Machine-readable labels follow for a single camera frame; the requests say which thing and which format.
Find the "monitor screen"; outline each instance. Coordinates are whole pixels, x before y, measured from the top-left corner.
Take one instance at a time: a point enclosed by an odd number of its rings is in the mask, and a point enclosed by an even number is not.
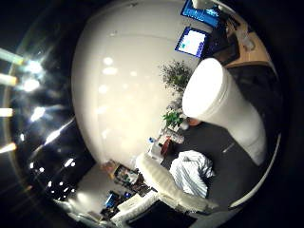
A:
[[[183,9],[181,11],[181,15],[191,17],[198,21],[204,22],[213,28],[218,26],[219,23],[219,14],[214,9],[195,9],[193,7],[192,1],[187,0]]]
[[[208,38],[209,34],[207,32],[187,27],[175,50],[200,58],[205,51]]]
[[[104,205],[106,206],[106,208],[109,208],[109,207],[114,206],[114,203],[115,203],[114,196],[113,196],[113,194],[110,194],[108,196],[108,198],[106,199],[106,202],[104,203]]]

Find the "ceiling light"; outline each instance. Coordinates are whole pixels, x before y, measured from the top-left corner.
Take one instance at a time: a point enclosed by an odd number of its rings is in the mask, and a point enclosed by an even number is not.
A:
[[[33,114],[32,114],[31,117],[30,117],[30,120],[31,120],[32,122],[37,121],[38,119],[40,119],[40,118],[45,114],[45,111],[46,111],[46,109],[43,108],[43,107],[36,107],[36,108],[34,109]]]
[[[115,67],[106,67],[103,69],[103,74],[105,75],[115,75],[117,73],[117,68]]]
[[[31,92],[33,90],[35,90],[37,87],[40,86],[40,83],[35,80],[35,79],[28,79],[25,81],[24,85],[23,85],[23,89],[26,92]]]
[[[0,48],[0,59],[8,61],[12,64],[22,65],[24,63],[24,58],[11,53],[5,49]]]
[[[0,73],[0,84],[5,86],[15,86],[17,84],[17,78]]]
[[[102,136],[103,136],[103,139],[104,139],[104,140],[106,139],[107,134],[108,134],[109,132],[110,132],[110,129],[108,129],[108,128],[102,132]]]
[[[100,93],[105,94],[108,91],[108,86],[106,86],[106,85],[100,85],[99,88],[98,88],[98,91]]]
[[[73,159],[69,159],[65,163],[65,167],[68,167],[73,162]]]
[[[127,89],[129,87],[128,84],[123,84],[123,89]]]
[[[130,75],[131,75],[132,77],[136,77],[136,76],[137,76],[137,72],[136,72],[136,71],[131,71],[131,72],[130,72]]]
[[[107,111],[107,105],[102,105],[96,109],[97,114],[104,114]]]
[[[104,58],[104,64],[110,66],[111,64],[113,64],[113,59],[110,57],[105,57]]]
[[[11,143],[3,146],[2,148],[0,148],[0,154],[13,151],[16,148],[17,148],[16,144],[14,142],[11,142]]]
[[[12,116],[12,108],[2,107],[0,108],[0,117],[11,117]]]

